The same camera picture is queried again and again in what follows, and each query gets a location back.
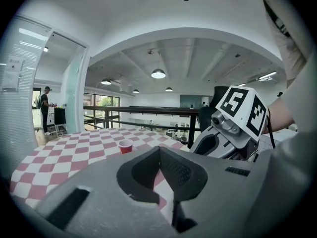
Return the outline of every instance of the desk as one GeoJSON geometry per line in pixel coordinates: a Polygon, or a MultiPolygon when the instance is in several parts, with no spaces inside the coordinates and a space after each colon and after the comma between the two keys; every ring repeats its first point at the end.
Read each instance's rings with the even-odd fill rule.
{"type": "MultiPolygon", "coordinates": [[[[120,155],[118,143],[122,139],[134,141],[133,150],[164,146],[189,151],[182,143],[156,131],[110,128],[74,133],[39,146],[25,157],[12,174],[10,192],[35,208],[46,194],[79,170],[120,155]]],[[[161,196],[161,211],[170,213],[172,202],[167,203],[164,198],[169,199],[173,194],[160,171],[154,191],[161,196]]]]}

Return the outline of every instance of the person's arm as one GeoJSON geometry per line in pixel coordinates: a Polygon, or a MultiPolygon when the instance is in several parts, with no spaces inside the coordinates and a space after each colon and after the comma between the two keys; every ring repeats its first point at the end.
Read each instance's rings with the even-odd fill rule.
{"type": "Polygon", "coordinates": [[[51,104],[48,104],[47,101],[43,101],[43,104],[44,104],[44,106],[46,106],[46,107],[51,107],[51,104]]]}
{"type": "Polygon", "coordinates": [[[292,85],[268,108],[271,113],[272,131],[281,130],[296,123],[299,132],[317,129],[317,55],[307,61],[292,85]]]}
{"type": "MultiPolygon", "coordinates": [[[[294,123],[293,117],[289,113],[282,98],[278,98],[271,105],[268,106],[271,113],[272,132],[287,128],[294,123]]],[[[264,127],[262,134],[267,134],[267,126],[264,127]]]]}

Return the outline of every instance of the railing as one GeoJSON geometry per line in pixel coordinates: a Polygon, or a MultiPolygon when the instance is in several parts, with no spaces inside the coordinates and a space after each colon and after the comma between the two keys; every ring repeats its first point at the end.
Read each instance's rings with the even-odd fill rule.
{"type": "Polygon", "coordinates": [[[188,108],[161,108],[161,107],[96,107],[96,106],[84,106],[85,110],[100,110],[105,111],[105,119],[96,118],[91,116],[84,116],[90,119],[94,119],[94,124],[89,124],[87,120],[85,120],[85,124],[89,124],[95,128],[102,128],[97,126],[97,123],[104,123],[105,128],[109,128],[108,122],[114,122],[119,124],[126,125],[134,125],[134,126],[144,126],[149,128],[161,128],[161,129],[179,129],[179,130],[188,130],[188,148],[191,148],[194,143],[194,134],[195,131],[200,131],[199,128],[195,128],[196,125],[196,117],[198,116],[198,109],[188,109],[188,108]],[[135,122],[127,122],[127,121],[116,121],[112,120],[109,116],[109,111],[117,111],[117,112],[126,112],[126,113],[141,113],[141,114],[158,114],[158,115],[176,115],[176,116],[190,116],[189,127],[175,127],[175,126],[161,126],[161,125],[150,125],[144,123],[135,123],[135,122]]]}
{"type": "MultiPolygon", "coordinates": [[[[164,108],[164,109],[170,109],[169,107],[146,107],[146,106],[129,106],[130,108],[164,108]]],[[[189,117],[184,115],[167,115],[167,114],[156,114],[156,116],[172,116],[172,117],[189,117]]]]}

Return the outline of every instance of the glass door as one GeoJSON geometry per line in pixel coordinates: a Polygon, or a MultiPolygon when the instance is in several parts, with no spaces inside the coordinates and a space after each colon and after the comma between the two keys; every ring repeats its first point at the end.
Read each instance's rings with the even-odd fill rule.
{"type": "Polygon", "coordinates": [[[76,90],[79,80],[79,71],[83,62],[85,48],[80,48],[80,52],[72,60],[65,73],[66,93],[65,93],[65,117],[68,134],[77,132],[76,130],[76,90]]]}

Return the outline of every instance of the man in black clothing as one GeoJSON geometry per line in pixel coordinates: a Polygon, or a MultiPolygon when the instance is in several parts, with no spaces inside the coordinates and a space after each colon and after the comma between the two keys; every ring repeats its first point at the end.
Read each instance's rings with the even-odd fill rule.
{"type": "Polygon", "coordinates": [[[41,112],[42,112],[42,117],[43,117],[43,130],[45,135],[50,135],[51,133],[48,132],[48,127],[47,127],[47,121],[48,121],[48,113],[49,113],[49,107],[51,105],[49,104],[49,99],[47,94],[50,92],[50,88],[47,86],[44,89],[44,94],[41,96],[41,112]]]}

